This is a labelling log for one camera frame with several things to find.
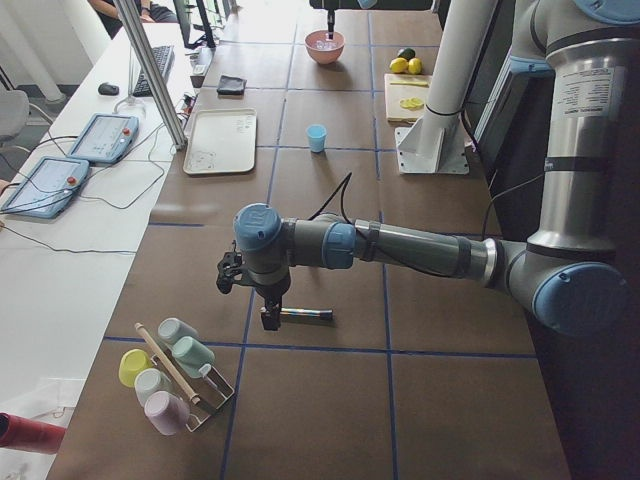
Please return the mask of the blue plastic cup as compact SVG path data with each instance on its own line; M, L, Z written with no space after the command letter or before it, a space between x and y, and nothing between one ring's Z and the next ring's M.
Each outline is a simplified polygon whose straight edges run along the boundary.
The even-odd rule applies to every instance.
M325 149L327 129L324 125L309 125L306 129L306 135L311 152L321 153Z

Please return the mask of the pile of clear ice cubes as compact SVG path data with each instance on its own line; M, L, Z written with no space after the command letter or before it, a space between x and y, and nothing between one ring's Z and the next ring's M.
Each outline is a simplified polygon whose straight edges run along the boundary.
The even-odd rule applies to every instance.
M335 51L339 49L340 44L334 39L316 39L311 43L311 46L317 51Z

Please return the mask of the green cup on rack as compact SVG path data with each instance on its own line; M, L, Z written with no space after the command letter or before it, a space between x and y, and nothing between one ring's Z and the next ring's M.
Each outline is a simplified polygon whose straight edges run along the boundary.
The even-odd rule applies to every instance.
M178 365L191 378L200 378L200 368L205 364L213 366L215 354L199 340L183 336L171 347L171 353Z

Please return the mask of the grey cup on rack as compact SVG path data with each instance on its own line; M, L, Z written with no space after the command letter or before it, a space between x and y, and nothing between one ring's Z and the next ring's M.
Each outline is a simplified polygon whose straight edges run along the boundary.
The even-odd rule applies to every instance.
M157 327L157 334L159 339L169 347L185 336L199 339L199 333L195 328L175 317L164 319Z

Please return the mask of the white cup on rack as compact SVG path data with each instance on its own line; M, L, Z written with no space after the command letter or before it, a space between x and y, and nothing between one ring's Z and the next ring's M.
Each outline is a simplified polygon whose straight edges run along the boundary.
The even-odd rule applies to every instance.
M173 392L170 378L161 370L147 368L137 374L134 380L134 390L141 407L144 407L148 398L158 392Z

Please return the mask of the pink cup on rack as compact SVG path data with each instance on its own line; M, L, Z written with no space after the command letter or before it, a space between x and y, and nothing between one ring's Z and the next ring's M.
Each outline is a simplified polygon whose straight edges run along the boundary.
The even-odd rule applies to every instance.
M170 436L186 429L190 408L176 395L157 391L146 400L144 413L162 435Z

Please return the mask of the yellow cup on rack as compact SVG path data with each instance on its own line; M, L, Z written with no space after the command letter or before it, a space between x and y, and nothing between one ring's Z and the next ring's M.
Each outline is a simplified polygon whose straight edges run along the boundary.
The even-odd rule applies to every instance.
M141 349L126 351L120 359L118 368L120 383L125 387L133 388L137 375L151 366L152 363L146 351Z

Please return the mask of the pink bowl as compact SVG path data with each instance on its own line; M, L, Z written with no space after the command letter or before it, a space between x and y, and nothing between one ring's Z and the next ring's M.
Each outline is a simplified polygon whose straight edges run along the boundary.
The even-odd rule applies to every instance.
M344 36L334 32L329 37L326 30L317 30L309 33L305 38L305 48L312 60L321 65L336 62L341 56L345 45Z

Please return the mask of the metal muddler stick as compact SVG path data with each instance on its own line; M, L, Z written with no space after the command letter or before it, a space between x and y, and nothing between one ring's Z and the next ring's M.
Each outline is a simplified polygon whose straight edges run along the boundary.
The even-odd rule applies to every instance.
M280 317L286 322L331 323L334 319L331 309L282 308Z

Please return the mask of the yellow lemon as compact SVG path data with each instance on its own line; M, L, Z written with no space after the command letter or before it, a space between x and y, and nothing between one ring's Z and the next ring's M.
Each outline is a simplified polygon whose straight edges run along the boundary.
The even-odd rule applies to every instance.
M394 74L402 74L407 71L408 61L403 57L394 58L390 64L389 69Z
M411 75L420 75L423 71L423 64L420 58L414 57L407 62L406 71Z

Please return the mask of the green avocado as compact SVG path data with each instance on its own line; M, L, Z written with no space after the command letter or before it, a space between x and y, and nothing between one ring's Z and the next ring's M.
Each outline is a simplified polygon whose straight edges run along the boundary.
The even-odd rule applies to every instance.
M416 57L416 52L414 49L409 47L401 48L397 52L397 57L404 58L405 60L410 61L411 59Z

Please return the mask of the yellow knife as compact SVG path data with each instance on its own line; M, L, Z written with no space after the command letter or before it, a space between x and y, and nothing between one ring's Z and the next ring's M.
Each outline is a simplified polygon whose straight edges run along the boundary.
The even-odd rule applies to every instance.
M393 80L389 82L389 85L403 85L403 86L416 86L416 87L429 87L428 81L403 81L403 80Z

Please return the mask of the wooden cutting board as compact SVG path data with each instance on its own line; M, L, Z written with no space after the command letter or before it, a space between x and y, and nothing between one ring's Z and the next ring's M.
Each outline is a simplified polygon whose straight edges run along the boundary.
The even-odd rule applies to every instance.
M428 81L431 85L431 77L427 75L409 75L409 74L393 74L384 75L384 96L386 118L389 121L396 122L414 122L424 114L426 100L429 94L429 87L389 85L390 81ZM424 101L424 107L418 110L403 109L399 105L399 101L405 98L417 97Z

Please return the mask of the lemon slices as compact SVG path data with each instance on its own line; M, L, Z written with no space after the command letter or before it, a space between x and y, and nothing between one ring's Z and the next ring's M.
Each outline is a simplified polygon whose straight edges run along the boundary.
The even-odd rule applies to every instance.
M417 97L405 98L399 101L399 105L403 109L418 110L424 107L424 101Z

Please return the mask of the folded grey cloth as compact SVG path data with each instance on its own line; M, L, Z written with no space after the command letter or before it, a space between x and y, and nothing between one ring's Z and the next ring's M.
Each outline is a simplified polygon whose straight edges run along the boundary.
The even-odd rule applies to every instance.
M221 96L243 96L246 83L247 80L241 77L221 75L216 91Z

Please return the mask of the cream bear tray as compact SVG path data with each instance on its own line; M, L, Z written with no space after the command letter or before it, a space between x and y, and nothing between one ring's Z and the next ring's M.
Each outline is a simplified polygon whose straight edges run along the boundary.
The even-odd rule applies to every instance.
M246 173L255 166L257 112L252 108L200 110L183 171L188 175Z

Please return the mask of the far blue teach pendant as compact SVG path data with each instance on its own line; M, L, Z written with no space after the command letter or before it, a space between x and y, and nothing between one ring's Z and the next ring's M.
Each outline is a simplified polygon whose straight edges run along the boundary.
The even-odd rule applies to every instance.
M136 116L96 113L76 138L67 156L91 164L119 162L136 139L139 119Z

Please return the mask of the blue teach pendant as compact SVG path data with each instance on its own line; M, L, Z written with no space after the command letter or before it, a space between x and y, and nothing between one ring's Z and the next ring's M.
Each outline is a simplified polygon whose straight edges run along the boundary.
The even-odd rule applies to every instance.
M84 159L42 157L1 207L4 214L53 219L80 192L90 172Z
M139 119L136 116L96 113L76 138L67 156L91 164L119 162L136 139Z

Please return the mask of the black computer mouse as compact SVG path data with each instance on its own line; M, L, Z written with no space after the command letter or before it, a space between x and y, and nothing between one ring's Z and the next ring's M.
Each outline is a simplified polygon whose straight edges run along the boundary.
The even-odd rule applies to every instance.
M119 94L119 87L109 82L101 83L98 86L98 93L104 96L117 96Z

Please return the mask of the near blue teach pendant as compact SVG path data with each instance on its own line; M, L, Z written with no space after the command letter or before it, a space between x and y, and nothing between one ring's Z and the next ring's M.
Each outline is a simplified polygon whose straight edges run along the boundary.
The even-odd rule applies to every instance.
M42 157L1 207L4 214L53 219L80 192L90 172L84 159Z

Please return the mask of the red bottle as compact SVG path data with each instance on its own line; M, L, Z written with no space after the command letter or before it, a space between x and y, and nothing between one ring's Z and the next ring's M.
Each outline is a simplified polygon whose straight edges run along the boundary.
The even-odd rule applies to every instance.
M42 454L56 454L66 428L1 413L1 447Z

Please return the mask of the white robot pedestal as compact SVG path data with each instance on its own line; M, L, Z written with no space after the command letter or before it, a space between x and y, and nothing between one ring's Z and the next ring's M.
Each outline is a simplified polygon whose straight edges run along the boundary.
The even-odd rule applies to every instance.
M497 4L450 3L424 114L413 126L395 129L400 173L469 173L460 113Z

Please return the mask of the aluminium frame post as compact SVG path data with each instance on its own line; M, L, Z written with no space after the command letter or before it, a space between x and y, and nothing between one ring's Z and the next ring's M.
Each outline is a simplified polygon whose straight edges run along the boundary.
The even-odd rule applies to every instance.
M177 151L183 150L187 146L187 138L161 71L154 60L152 47L142 26L136 6L130 0L115 0L114 3L130 44L149 82L152 97L170 133L173 145Z

